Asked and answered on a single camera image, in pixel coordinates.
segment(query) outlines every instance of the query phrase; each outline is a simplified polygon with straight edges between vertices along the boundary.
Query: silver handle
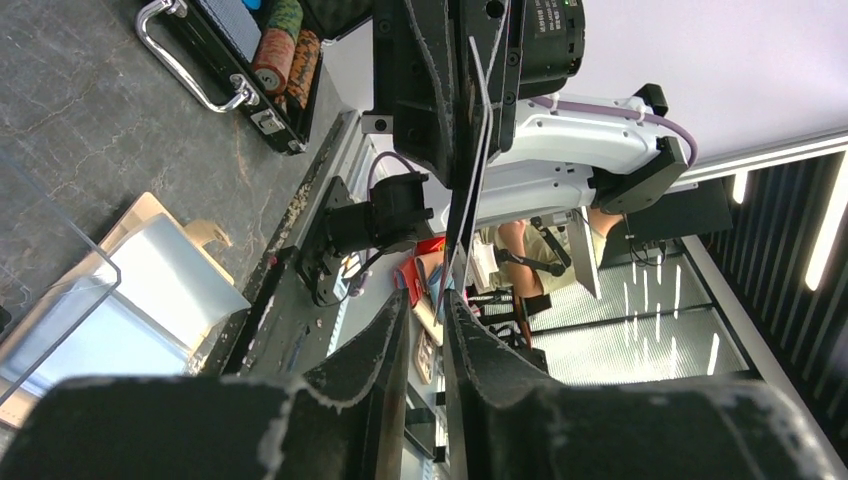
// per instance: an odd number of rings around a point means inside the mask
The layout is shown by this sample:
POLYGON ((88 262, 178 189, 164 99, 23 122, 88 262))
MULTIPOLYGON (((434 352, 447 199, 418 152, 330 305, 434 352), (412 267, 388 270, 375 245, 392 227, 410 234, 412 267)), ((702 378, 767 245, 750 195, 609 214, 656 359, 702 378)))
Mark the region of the silver handle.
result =
POLYGON ((230 82, 232 82, 233 87, 236 89, 235 96, 224 105, 215 105, 212 103, 200 87, 200 84, 198 84, 194 80, 194 77, 188 73, 188 70, 186 70, 176 58, 168 53, 167 50, 162 48, 162 45, 156 43, 156 40, 153 40, 147 32, 147 21, 163 12, 168 15, 176 15, 183 18, 188 12, 188 6, 186 5, 185 0, 154 0, 150 2, 146 7, 142 8, 135 17, 136 34, 138 34, 138 37, 141 39, 142 43, 144 43, 144 46, 153 52, 159 61, 165 64, 168 70, 177 77, 177 80, 179 80, 180 83, 182 83, 183 86, 187 88, 192 95, 194 95, 194 98, 196 98, 204 107, 215 113, 231 112, 238 108, 241 104, 259 104, 259 96, 256 94, 256 90, 250 86, 250 83, 248 83, 247 79, 244 78, 244 75, 240 73, 230 75, 230 82))

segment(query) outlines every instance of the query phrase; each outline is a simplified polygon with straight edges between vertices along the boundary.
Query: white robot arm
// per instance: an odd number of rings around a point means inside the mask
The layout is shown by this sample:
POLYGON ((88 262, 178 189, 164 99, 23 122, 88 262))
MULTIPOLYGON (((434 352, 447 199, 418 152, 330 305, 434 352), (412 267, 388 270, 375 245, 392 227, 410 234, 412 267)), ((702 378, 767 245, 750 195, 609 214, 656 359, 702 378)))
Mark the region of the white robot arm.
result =
MULTIPOLYGON (((665 187, 688 167, 677 138, 668 137, 668 132, 656 123, 645 121, 646 116, 656 115, 640 96, 618 100, 563 96, 548 100, 548 105, 541 103, 542 100, 519 103, 512 148, 493 157, 486 167, 478 228, 598 204, 599 189, 603 188, 599 174, 636 176, 633 174, 640 169, 651 170, 652 161, 664 151, 669 159, 663 164, 673 165, 666 175, 659 173, 665 177, 661 180, 668 183, 665 187), (626 109, 635 118, 558 110, 558 100, 571 105, 626 109)), ((683 136, 688 137, 691 158, 696 148, 694 141, 685 132, 683 136)), ((649 176, 643 177, 646 183, 652 181, 649 176)), ((443 232, 450 197, 435 182, 428 184, 433 185, 425 185, 427 204, 435 211, 431 227, 443 232)), ((618 198, 615 201, 622 202, 625 197, 618 198)), ((644 206, 657 198, 648 196, 644 206)))

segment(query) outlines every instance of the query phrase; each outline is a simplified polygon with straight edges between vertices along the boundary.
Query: black cable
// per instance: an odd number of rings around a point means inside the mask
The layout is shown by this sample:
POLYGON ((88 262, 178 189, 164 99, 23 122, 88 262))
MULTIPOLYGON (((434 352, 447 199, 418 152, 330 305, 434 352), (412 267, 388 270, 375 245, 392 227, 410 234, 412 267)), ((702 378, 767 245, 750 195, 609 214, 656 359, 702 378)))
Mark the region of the black cable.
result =
POLYGON ((365 273, 366 273, 366 272, 368 272, 368 270, 369 270, 372 266, 374 266, 374 264, 377 262, 377 260, 379 260, 379 259, 380 259, 380 257, 382 257, 382 256, 383 256, 383 254, 385 254, 385 253, 386 253, 386 251, 385 251, 385 250, 377 250, 377 253, 375 253, 375 254, 374 254, 374 255, 372 255, 372 256, 371 256, 368 260, 366 260, 366 261, 365 261, 365 263, 363 263, 363 264, 362 264, 362 267, 360 267, 359 271, 358 271, 358 272, 356 272, 356 273, 355 273, 352 277, 350 277, 350 278, 348 279, 348 282, 347 282, 347 291, 345 292, 344 297, 342 297, 342 298, 341 298, 340 300, 338 300, 337 302, 325 303, 324 305, 318 305, 318 306, 319 306, 319 307, 321 307, 321 308, 330 308, 330 307, 335 307, 336 305, 341 305, 341 304, 342 304, 342 302, 344 302, 345 300, 347 300, 348 298, 350 298, 350 294, 351 294, 351 290, 352 290, 351 286, 353 286, 353 285, 355 285, 355 284, 360 283, 360 282, 359 282, 360 277, 361 277, 362 275, 365 275, 365 273))
POLYGON ((580 215, 580 218, 583 219, 583 222, 586 224, 587 227, 592 228, 592 224, 589 223, 589 219, 587 219, 586 217, 583 216, 583 210, 582 209, 575 208, 574 211, 577 212, 577 215, 580 215))
POLYGON ((642 251, 645 253, 645 258, 640 257, 639 254, 636 252, 636 246, 633 245, 633 234, 630 231, 630 220, 628 220, 627 214, 624 214, 624 225, 627 227, 626 238, 627 244, 630 246, 631 262, 635 263, 637 266, 640 267, 659 267, 660 265, 665 263, 665 255, 662 256, 662 261, 659 263, 651 262, 650 260, 648 260, 648 249, 644 244, 642 245, 642 251))

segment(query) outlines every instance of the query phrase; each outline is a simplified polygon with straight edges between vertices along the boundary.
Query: purple cable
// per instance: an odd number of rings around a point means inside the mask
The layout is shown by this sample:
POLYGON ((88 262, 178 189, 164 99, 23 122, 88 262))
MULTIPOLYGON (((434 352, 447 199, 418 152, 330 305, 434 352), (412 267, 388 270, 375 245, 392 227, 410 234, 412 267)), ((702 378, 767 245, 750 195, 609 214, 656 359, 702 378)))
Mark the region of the purple cable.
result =
POLYGON ((395 152, 387 151, 377 155, 377 158, 375 158, 374 161, 371 162, 371 169, 368 170, 368 200, 371 200, 371 189, 374 187, 374 172, 377 170, 377 165, 379 165, 380 162, 386 157, 392 157, 398 162, 400 162, 404 167, 406 167, 407 170, 409 170, 409 173, 415 172, 415 169, 412 168, 412 164, 409 163, 409 160, 401 157, 395 152))
MULTIPOLYGON (((531 102, 539 104, 545 108, 553 107, 553 100, 547 97, 536 97, 530 99, 531 102)), ((570 112, 578 112, 578 113, 589 113, 593 115, 606 115, 610 117, 624 117, 629 120, 639 120, 642 116, 637 111, 630 110, 627 108, 616 108, 616 107, 604 107, 601 105, 589 105, 587 103, 577 103, 577 102, 567 102, 565 100, 561 100, 557 102, 556 105, 557 110, 567 110, 570 112)), ((686 131, 685 128, 680 125, 663 118, 659 115, 655 115, 653 113, 645 113, 645 118, 643 119, 645 122, 650 122, 661 127, 665 127, 672 132, 680 135, 680 138, 686 141, 689 144, 689 161, 687 162, 689 166, 695 165, 695 162, 698 161, 698 142, 695 141, 695 138, 686 131)))

